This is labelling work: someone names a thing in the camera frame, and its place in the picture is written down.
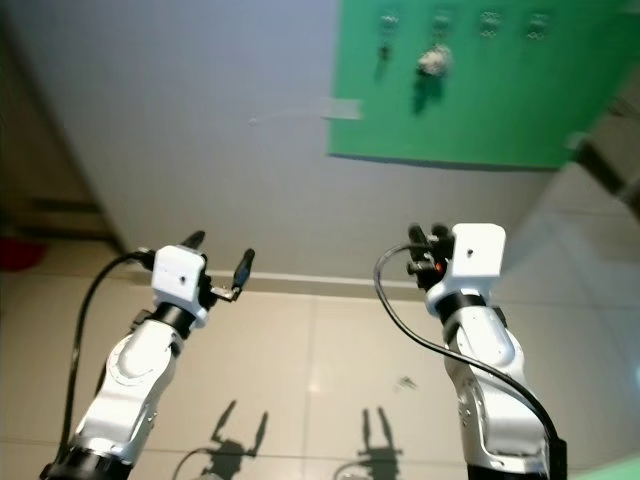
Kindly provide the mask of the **keys with white fob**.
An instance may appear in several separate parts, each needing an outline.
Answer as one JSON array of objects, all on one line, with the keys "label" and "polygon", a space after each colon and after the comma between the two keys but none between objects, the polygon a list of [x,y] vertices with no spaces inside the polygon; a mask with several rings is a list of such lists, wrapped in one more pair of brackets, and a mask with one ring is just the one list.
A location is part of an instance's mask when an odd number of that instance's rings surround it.
[{"label": "keys with white fob", "polygon": [[416,60],[415,72],[420,77],[443,77],[449,72],[453,63],[451,47],[447,45],[448,33],[445,29],[435,29],[431,33],[428,47]]}]

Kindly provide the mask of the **clear tape piece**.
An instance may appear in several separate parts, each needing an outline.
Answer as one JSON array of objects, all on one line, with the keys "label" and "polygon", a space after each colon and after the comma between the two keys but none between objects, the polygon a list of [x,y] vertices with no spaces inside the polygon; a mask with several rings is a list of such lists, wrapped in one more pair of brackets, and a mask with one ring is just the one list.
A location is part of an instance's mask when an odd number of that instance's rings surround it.
[{"label": "clear tape piece", "polygon": [[324,99],[320,102],[320,114],[332,120],[362,120],[361,99]]}]

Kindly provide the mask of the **red object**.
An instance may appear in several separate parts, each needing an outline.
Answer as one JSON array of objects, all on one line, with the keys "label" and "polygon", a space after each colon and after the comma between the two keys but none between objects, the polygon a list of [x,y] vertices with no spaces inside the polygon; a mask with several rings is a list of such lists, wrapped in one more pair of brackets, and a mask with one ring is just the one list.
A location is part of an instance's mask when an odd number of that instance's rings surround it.
[{"label": "red object", "polygon": [[47,252],[44,243],[32,239],[3,237],[0,239],[0,269],[5,273],[35,268],[40,265]]}]

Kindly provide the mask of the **brown wooden door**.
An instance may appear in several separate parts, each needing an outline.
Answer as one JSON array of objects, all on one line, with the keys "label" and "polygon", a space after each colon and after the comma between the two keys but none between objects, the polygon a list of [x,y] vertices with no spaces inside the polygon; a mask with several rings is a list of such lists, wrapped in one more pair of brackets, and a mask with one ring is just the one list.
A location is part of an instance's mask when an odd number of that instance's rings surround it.
[{"label": "brown wooden door", "polygon": [[93,241],[124,250],[5,26],[0,36],[0,191],[4,220],[24,237]]}]

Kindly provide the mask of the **dark brown cabinet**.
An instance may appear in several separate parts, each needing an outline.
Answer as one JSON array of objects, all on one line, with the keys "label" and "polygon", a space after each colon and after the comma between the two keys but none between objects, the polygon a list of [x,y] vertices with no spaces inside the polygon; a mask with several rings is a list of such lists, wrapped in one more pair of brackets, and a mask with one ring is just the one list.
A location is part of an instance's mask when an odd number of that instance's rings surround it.
[{"label": "dark brown cabinet", "polygon": [[640,108],[613,99],[589,132],[572,132],[564,143],[572,163],[640,220]]}]

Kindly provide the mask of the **green wall board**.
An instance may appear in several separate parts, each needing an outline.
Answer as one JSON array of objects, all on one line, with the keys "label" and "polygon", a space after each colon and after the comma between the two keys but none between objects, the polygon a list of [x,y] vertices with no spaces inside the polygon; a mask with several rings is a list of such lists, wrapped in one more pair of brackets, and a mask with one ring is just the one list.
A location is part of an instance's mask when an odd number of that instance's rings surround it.
[{"label": "green wall board", "polygon": [[[443,77],[420,77],[431,9],[456,8]],[[399,10],[381,81],[378,13]],[[497,37],[477,18],[504,15]],[[548,36],[525,37],[530,12],[552,14]],[[557,169],[566,137],[589,132],[640,64],[640,0],[339,0],[332,95],[361,99],[364,119],[330,120],[330,154],[499,169]]]}]

